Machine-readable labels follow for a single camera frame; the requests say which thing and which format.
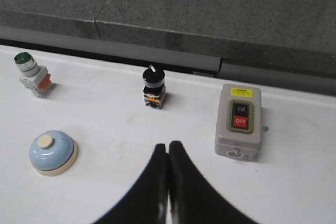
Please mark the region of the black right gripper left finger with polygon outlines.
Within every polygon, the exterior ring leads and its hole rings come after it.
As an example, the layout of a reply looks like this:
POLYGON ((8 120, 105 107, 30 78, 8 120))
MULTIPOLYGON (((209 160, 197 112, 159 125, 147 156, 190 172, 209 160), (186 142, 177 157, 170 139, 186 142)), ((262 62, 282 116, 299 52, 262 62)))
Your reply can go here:
POLYGON ((95 223, 166 223, 168 154, 157 144, 129 191, 95 223))

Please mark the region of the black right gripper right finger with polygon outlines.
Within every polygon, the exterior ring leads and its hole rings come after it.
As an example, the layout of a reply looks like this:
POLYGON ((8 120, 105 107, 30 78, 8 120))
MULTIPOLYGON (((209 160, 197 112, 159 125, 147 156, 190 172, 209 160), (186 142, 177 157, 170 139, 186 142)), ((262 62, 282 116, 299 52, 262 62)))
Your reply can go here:
POLYGON ((169 158, 173 223, 255 223, 210 185, 181 142, 170 143, 169 158))

